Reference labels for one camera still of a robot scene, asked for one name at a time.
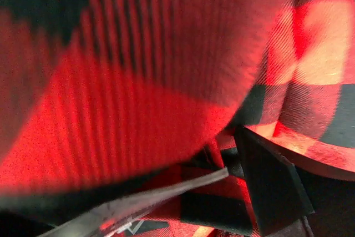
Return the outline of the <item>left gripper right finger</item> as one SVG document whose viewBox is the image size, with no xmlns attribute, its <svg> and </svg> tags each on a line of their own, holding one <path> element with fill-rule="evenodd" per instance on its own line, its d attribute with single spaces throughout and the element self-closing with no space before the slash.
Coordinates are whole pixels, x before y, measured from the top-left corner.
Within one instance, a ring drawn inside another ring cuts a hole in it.
<svg viewBox="0 0 355 237">
<path fill-rule="evenodd" d="M 235 141 L 262 236 L 354 236 L 354 173 L 285 149 L 247 128 Z"/>
</svg>

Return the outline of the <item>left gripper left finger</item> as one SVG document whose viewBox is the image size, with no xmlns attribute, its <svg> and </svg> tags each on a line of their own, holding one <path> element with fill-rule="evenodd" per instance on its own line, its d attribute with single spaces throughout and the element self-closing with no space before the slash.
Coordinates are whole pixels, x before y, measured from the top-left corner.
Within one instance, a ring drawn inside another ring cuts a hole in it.
<svg viewBox="0 0 355 237">
<path fill-rule="evenodd" d="M 229 176 L 226 168 L 171 186 L 136 193 L 106 202 L 41 236 L 112 236 L 161 204 L 189 190 L 206 186 Z"/>
</svg>

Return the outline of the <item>red black plaid shirt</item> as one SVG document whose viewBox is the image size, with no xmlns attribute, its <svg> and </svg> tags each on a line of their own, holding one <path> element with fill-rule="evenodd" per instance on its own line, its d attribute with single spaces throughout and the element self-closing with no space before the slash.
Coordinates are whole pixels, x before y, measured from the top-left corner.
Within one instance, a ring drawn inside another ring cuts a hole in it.
<svg viewBox="0 0 355 237">
<path fill-rule="evenodd" d="M 1 235 L 227 168 L 123 236 L 262 236 L 244 127 L 354 173 L 354 0 L 1 0 Z"/>
</svg>

